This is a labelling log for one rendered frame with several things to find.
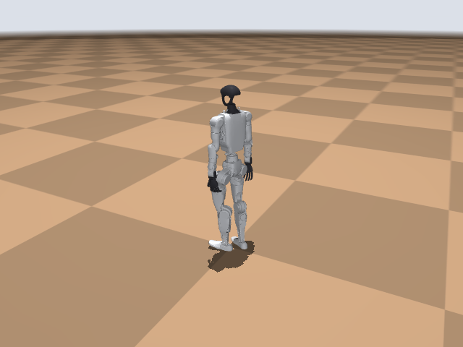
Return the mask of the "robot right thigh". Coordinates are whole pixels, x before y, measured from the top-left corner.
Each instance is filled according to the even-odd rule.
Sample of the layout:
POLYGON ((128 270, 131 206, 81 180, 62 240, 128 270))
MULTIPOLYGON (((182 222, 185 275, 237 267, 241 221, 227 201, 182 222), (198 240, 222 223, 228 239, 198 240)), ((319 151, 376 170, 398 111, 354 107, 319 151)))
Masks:
POLYGON ((230 178, 231 184, 231 193, 234 201, 234 211, 237 213, 242 213, 245 211, 245 204, 242 201, 242 191, 243 191, 243 184, 244 176, 247 173, 247 166, 242 163, 242 170, 241 172, 230 178))

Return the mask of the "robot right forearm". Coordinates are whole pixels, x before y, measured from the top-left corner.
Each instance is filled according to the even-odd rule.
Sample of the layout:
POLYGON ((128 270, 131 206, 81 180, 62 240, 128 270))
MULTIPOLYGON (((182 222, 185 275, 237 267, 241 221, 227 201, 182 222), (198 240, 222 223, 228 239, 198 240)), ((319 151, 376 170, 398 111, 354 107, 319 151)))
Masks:
POLYGON ((250 158, 252 157, 252 140, 250 142, 244 143, 244 157, 245 162, 250 163, 250 158))

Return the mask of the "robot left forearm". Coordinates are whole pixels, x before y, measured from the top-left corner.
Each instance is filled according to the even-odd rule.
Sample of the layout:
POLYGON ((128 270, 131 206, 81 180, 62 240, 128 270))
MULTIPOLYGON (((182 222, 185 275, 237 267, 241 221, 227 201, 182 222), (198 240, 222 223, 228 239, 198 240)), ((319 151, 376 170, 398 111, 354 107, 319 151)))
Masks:
POLYGON ((214 177, 213 172, 216 171, 217 168, 217 158, 218 155, 216 154, 216 148, 214 145, 209 145, 208 146, 208 176, 209 177, 214 177))

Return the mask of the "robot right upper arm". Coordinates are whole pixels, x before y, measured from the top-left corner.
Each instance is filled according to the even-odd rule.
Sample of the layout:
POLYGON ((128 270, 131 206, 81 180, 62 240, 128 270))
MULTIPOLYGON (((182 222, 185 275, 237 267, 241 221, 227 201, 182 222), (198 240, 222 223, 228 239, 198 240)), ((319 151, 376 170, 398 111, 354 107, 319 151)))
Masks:
POLYGON ((249 111, 244 111, 246 115, 246 137, 245 143, 250 142, 252 140, 252 126, 251 126, 251 119, 252 114, 249 111))

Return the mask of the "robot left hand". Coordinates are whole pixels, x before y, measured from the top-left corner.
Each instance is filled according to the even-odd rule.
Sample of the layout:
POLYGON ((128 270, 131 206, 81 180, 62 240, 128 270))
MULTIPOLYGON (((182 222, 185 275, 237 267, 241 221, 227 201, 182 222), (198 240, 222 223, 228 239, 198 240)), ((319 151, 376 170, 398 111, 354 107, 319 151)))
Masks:
POLYGON ((216 171, 213 172, 213 176, 214 177, 208 177, 209 180, 208 180, 208 187, 210 187, 211 191, 212 192, 222 192, 222 190, 219 190, 218 188, 218 183, 216 181, 216 171))

